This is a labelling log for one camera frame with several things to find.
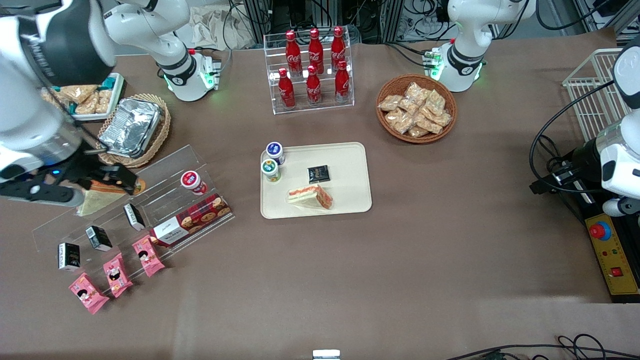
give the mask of brown tablecloth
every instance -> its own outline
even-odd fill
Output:
[[[383,45],[354,46],[355,107],[277,117],[262,51],[234,53],[220,90],[194,103],[169,93],[150,57],[121,57],[127,95],[160,95],[172,112],[157,158],[190,143],[236,219],[92,316],[31,238],[61,209],[2,200],[0,357],[444,359],[583,331],[640,352],[640,307],[608,304],[578,221],[528,189],[532,138],[568,101],[560,82],[613,46],[611,31],[496,41],[481,79],[456,94],[456,127],[430,145],[378,124],[382,84],[419,71]],[[569,117],[549,134],[563,151],[580,139]],[[259,155],[272,140],[363,143],[372,209],[262,218]]]

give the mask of red cookie package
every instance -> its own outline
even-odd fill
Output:
[[[108,263],[102,266],[104,274],[107,275],[111,293],[115,297],[119,297],[124,290],[133,285],[127,274],[124,272],[124,261],[122,261],[122,253],[116,255]]]
[[[69,290],[76,294],[82,302],[82,305],[84,305],[92,315],[95,314],[104,305],[104,303],[107,302],[107,300],[109,300],[108,297],[96,290],[95,286],[91,283],[89,275],[84,272],[76,281],[74,281],[73,284],[71,284],[71,286],[69,286]]]
[[[164,268],[164,265],[160,262],[156,254],[154,244],[151,243],[151,235],[147,235],[136,241],[133,244],[133,249],[140,258],[140,262],[147,276],[151,277],[151,275],[155,274],[158,270]]]

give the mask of bottle cap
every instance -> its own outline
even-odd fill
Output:
[[[200,186],[200,175],[195,171],[189,170],[182,175],[180,183],[189,190],[195,189]]]
[[[267,176],[275,175],[278,173],[278,163],[271,159],[264,160],[261,169],[262,173]]]
[[[279,142],[270,142],[267,145],[267,155],[270,158],[279,158],[282,156],[282,144]]]

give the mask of wicker basket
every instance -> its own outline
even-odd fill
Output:
[[[420,85],[422,88],[429,90],[435,89],[438,91],[438,93],[440,93],[440,95],[444,97],[446,101],[445,109],[451,115],[451,122],[449,123],[449,125],[445,126],[444,129],[442,129],[442,132],[440,134],[430,133],[419,138],[412,138],[407,135],[402,135],[389,126],[387,120],[385,119],[385,112],[377,107],[377,105],[389,95],[404,95],[404,92],[409,87],[409,84],[412,81]],[[456,100],[454,99],[453,94],[443,84],[425,75],[405,74],[387,81],[387,83],[382,86],[382,89],[380,89],[380,92],[378,93],[378,100],[376,101],[376,113],[378,114],[378,120],[380,121],[380,124],[396,138],[412,143],[428,143],[434,142],[444,137],[449,133],[449,131],[451,131],[453,125],[455,125],[456,123],[456,118],[458,117],[458,107],[456,106]]]
[[[160,149],[160,146],[162,146],[163,142],[166,140],[166,137],[169,135],[169,127],[171,126],[171,114],[169,114],[169,109],[166,107],[166,103],[164,102],[164,100],[160,99],[158,96],[151,94],[138,94],[131,96],[131,98],[154,102],[160,105],[163,110],[163,115],[160,118],[160,123],[158,123],[156,131],[152,135],[151,141],[149,141],[147,151],[143,156],[140,156],[137,159],[131,159],[107,153],[100,154],[100,159],[102,159],[107,164],[113,165],[115,163],[121,163],[128,168],[141,167],[142,165],[148,163],[156,155],[156,153]],[[102,133],[110,125],[116,111],[118,111],[118,107],[116,107],[116,109],[113,110],[111,114],[109,114],[109,117],[107,118],[107,121],[104,122],[104,125],[102,125],[102,129],[100,129],[98,136],[102,135]]]

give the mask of red bottle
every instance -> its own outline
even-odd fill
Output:
[[[309,65],[307,67],[309,71],[309,77],[307,78],[307,99],[309,99],[309,106],[315,108],[322,102],[322,93],[320,91],[320,79],[316,75],[316,67]]]
[[[342,26],[333,28],[333,42],[331,43],[331,69],[338,69],[338,62],[344,60],[344,39]]]
[[[324,73],[324,59],[322,44],[320,44],[320,31],[316,28],[311,29],[311,42],[309,43],[309,63],[316,67],[317,73]]]
[[[300,59],[300,46],[296,43],[296,33],[293,30],[287,31],[287,47],[285,55],[287,55],[287,63],[289,64],[289,72],[292,78],[302,77],[302,59]]]
[[[337,102],[349,101],[349,73],[347,62],[338,61],[338,72],[335,73],[335,100]]]
[[[280,97],[284,108],[291,110],[296,107],[296,96],[293,94],[293,83],[291,79],[287,77],[287,69],[281,67],[278,69],[280,73],[280,80],[278,81],[278,88],[280,89]]]

